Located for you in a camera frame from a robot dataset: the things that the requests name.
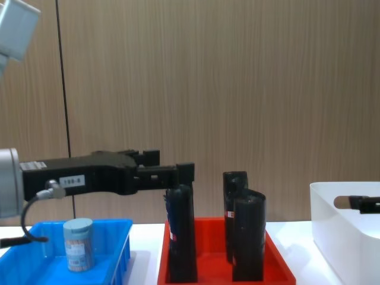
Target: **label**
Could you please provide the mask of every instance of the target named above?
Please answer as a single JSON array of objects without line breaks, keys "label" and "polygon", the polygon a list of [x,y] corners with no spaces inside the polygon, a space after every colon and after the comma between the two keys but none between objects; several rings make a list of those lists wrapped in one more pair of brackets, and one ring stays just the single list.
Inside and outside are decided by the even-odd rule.
[{"label": "label", "polygon": [[66,254],[72,257],[84,256],[84,243],[76,245],[66,243]]},{"label": "label", "polygon": [[46,164],[42,161],[21,162],[20,167],[23,171],[37,170],[46,167]]},{"label": "label", "polygon": [[233,218],[234,217],[234,214],[232,211],[226,211],[225,215],[227,218]]},{"label": "label", "polygon": [[59,178],[59,184],[63,188],[78,187],[86,185],[84,175],[67,176]]}]

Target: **table surface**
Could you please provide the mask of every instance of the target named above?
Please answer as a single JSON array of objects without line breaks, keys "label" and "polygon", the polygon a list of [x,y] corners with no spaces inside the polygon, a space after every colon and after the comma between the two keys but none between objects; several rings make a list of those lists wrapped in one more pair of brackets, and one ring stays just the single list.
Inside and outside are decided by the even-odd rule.
[{"label": "table surface", "polygon": [[[297,280],[297,285],[343,285],[316,247],[311,221],[268,222],[267,231]],[[125,284],[157,284],[164,224],[134,224]],[[0,238],[23,234],[21,227],[0,227]],[[0,256],[7,249],[0,249]]]}]

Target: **white container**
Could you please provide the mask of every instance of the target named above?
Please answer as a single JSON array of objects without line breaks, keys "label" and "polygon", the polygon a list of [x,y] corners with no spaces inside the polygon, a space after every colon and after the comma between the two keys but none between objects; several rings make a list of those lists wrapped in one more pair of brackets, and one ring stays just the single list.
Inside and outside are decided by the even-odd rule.
[{"label": "white container", "polygon": [[346,285],[380,284],[380,214],[339,210],[337,196],[380,197],[380,182],[310,184],[314,241]]}]

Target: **red tray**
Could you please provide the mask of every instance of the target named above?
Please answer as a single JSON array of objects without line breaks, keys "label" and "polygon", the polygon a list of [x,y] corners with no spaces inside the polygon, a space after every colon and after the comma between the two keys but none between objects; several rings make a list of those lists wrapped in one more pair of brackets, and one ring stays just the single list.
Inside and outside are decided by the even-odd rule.
[{"label": "red tray", "polygon": [[296,279],[278,252],[268,233],[265,240],[264,281],[232,282],[232,265],[226,258],[224,218],[196,218],[198,283],[171,283],[169,275],[169,226],[166,222],[158,285],[165,284],[240,284],[296,285]]}]

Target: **small jar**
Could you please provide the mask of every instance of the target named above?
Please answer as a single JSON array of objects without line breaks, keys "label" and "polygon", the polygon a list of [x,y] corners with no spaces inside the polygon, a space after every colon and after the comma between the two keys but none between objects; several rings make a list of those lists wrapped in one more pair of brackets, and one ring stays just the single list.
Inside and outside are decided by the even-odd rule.
[{"label": "small jar", "polygon": [[90,218],[75,218],[64,223],[65,250],[70,271],[82,272],[93,266],[92,225]]}]

